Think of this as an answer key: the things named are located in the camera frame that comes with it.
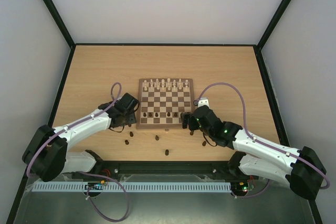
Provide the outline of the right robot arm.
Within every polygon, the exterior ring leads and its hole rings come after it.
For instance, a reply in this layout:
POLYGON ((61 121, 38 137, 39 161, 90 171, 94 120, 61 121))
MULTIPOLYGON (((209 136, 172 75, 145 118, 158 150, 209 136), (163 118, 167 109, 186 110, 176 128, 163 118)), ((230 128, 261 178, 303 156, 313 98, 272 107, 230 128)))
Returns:
POLYGON ((235 150, 229 172, 236 178, 245 174, 273 180, 307 200, 315 200, 324 188, 326 169, 309 147, 292 148, 256 136, 236 123, 222 121, 206 105, 182 113, 181 120, 184 129, 200 130, 215 146, 235 150))

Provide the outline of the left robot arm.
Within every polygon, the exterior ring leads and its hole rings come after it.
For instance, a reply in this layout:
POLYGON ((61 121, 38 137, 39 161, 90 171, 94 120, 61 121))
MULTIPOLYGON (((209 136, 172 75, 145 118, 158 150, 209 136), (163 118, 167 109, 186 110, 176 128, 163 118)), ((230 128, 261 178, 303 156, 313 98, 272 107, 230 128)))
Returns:
POLYGON ((39 127, 22 156, 27 172, 49 182, 63 173, 91 171, 98 156, 91 151, 78 153, 70 149, 100 131, 134 124, 139 104, 135 97, 125 93, 72 123, 39 127))

